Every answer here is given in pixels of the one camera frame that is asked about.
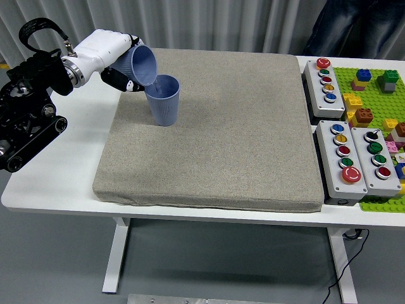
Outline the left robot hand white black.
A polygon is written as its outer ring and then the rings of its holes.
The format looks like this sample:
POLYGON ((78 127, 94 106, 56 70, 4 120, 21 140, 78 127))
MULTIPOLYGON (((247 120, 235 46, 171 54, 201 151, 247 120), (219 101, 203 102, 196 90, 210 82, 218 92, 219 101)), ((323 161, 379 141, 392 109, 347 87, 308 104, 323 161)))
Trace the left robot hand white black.
POLYGON ((143 41, 135 35, 96 29, 73 49, 75 56, 66 57, 65 67, 72 71, 73 86, 84 86, 94 72, 102 72, 138 45, 143 41))

